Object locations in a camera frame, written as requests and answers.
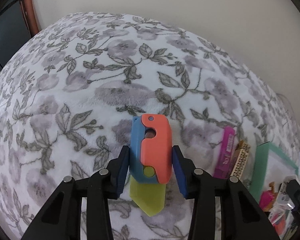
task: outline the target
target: round hole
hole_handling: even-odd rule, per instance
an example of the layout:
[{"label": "round hole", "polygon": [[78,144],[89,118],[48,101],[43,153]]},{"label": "round hole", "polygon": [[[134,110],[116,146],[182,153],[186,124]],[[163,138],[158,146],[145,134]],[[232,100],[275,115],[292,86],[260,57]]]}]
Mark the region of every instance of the round hole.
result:
[{"label": "round hole", "polygon": [[154,176],[154,174],[155,174],[154,168],[151,166],[145,166],[143,168],[143,174],[148,178]]},{"label": "round hole", "polygon": [[146,130],[145,138],[153,138],[155,137],[156,132],[154,129],[148,129]]}]

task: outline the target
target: silver metal object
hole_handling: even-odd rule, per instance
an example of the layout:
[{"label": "silver metal object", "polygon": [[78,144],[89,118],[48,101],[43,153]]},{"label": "silver metal object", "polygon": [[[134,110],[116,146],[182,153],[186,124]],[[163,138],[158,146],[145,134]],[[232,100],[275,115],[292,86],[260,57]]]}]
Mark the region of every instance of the silver metal object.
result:
[{"label": "silver metal object", "polygon": [[71,177],[71,176],[65,176],[65,177],[63,178],[63,182],[65,182],[65,183],[69,183],[71,180],[72,180],[72,177]]},{"label": "silver metal object", "polygon": [[239,179],[238,179],[236,176],[231,176],[231,177],[229,178],[229,180],[230,180],[231,182],[233,182],[233,183],[237,183],[237,182],[239,181]]},{"label": "silver metal object", "polygon": [[202,175],[203,174],[203,170],[197,168],[197,169],[194,170],[194,173],[197,174],[197,175]]},{"label": "silver metal object", "polygon": [[99,171],[100,175],[107,175],[109,173],[109,171],[107,169],[102,169]]}]

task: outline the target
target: orange object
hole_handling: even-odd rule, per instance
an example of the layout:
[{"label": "orange object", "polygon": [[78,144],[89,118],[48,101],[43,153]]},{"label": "orange object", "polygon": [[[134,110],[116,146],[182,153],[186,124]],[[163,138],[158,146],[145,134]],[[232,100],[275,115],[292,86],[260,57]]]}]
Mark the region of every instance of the orange object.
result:
[{"label": "orange object", "polygon": [[154,168],[158,182],[166,184],[172,174],[172,132],[168,119],[163,114],[143,114],[141,122],[155,130],[153,138],[141,142],[140,161]]}]

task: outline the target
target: yellow button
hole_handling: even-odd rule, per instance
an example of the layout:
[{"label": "yellow button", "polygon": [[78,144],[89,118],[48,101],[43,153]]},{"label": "yellow button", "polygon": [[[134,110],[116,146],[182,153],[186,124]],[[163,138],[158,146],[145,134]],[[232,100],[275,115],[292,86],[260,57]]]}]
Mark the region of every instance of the yellow button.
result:
[{"label": "yellow button", "polygon": [[144,167],[143,174],[148,178],[154,176],[154,174],[155,174],[154,168],[151,166]]}]

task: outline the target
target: green box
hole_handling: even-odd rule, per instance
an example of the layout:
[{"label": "green box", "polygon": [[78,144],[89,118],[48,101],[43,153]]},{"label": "green box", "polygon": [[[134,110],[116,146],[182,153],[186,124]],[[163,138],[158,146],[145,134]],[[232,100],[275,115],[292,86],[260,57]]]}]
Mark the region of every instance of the green box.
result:
[{"label": "green box", "polygon": [[279,184],[286,176],[298,175],[298,166],[272,142],[259,145],[255,156],[249,192],[259,203],[263,189],[268,188],[269,182],[275,181],[278,191]]}]

